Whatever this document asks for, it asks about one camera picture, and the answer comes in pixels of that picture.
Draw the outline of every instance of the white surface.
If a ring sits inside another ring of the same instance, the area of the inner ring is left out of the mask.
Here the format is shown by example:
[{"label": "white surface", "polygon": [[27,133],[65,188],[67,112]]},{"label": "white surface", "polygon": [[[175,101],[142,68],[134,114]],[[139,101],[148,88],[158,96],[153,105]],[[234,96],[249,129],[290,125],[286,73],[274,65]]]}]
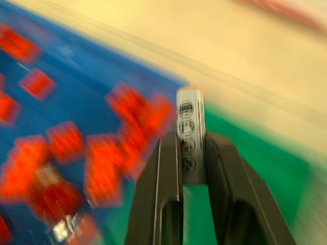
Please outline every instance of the white surface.
[{"label": "white surface", "polygon": [[326,155],[327,40],[306,28],[233,0],[13,2],[199,84],[291,151]]}]

